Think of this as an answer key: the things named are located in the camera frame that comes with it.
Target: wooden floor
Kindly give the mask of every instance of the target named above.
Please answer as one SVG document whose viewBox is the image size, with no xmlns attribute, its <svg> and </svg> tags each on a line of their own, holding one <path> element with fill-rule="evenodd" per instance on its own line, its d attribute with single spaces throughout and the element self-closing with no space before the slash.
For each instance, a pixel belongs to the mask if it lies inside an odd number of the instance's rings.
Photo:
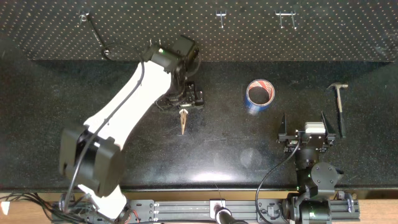
<svg viewBox="0 0 398 224">
<path fill-rule="evenodd" d="M 360 200 L 361 224 L 398 223 L 398 200 Z M 50 223 L 42 208 L 30 202 L 11 202 L 8 215 L 0 212 L 0 223 Z"/>
</svg>

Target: black perforated board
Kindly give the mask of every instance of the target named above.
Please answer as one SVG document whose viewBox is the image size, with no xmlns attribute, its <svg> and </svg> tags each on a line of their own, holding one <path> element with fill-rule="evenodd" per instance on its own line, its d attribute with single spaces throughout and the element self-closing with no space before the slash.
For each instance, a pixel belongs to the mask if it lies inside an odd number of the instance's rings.
<svg viewBox="0 0 398 224">
<path fill-rule="evenodd" d="M 224 29 L 216 11 L 227 10 Z M 397 1 L 10 1 L 0 2 L 3 38 L 31 59 L 101 60 L 100 43 L 79 12 L 90 11 L 106 43 L 143 50 L 184 34 L 206 61 L 370 60 L 398 54 Z M 297 13 L 283 17 L 275 11 Z M 117 47 L 111 57 L 136 60 Z"/>
</svg>

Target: hammer handle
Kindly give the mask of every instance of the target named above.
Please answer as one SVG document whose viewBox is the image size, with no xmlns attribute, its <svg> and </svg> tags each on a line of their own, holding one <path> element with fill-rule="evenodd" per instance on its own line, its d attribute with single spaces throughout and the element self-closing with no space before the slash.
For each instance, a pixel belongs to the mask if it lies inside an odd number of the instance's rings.
<svg viewBox="0 0 398 224">
<path fill-rule="evenodd" d="M 340 134 L 341 138 L 346 138 L 346 127 L 344 125 L 344 117 L 343 117 L 343 112 L 339 112 L 339 120 L 340 120 Z"/>
</svg>

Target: hammer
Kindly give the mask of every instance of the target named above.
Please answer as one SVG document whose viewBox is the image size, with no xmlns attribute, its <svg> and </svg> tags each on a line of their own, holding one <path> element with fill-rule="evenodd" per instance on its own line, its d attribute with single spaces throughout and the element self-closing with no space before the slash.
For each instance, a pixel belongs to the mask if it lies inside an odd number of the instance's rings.
<svg viewBox="0 0 398 224">
<path fill-rule="evenodd" d="M 339 121 L 340 121 L 340 134 L 341 138 L 346 137 L 346 128 L 344 126 L 344 117 L 343 117 L 343 106 L 341 105 L 341 99 L 340 99 L 340 88 L 348 88 L 348 84 L 341 84 L 341 83 L 333 83 L 331 84 L 330 87 L 335 87 L 336 92 L 337 92 L 337 105 L 338 105 L 338 114 L 339 114 Z"/>
</svg>

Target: black tabletop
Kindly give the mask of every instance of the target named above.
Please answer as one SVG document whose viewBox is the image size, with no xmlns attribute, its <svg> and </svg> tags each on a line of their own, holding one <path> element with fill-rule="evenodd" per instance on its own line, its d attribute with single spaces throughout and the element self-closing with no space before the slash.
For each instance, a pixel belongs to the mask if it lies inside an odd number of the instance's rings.
<svg viewBox="0 0 398 224">
<path fill-rule="evenodd" d="M 83 123 L 130 79 L 136 63 L 28 61 L 9 50 L 0 64 L 0 191 L 61 191 L 60 133 Z M 181 135 L 176 111 L 151 107 L 128 138 L 124 190 L 253 189 L 287 157 L 276 142 L 283 113 L 288 130 L 321 121 L 338 130 L 333 82 L 341 91 L 347 138 L 321 155 L 343 169 L 337 187 L 398 187 L 398 67 L 371 62 L 203 62 L 192 77 L 205 107 L 190 110 Z M 271 106 L 257 116 L 243 102 L 258 78 L 275 86 Z M 265 189 L 295 189 L 293 161 Z"/>
</svg>

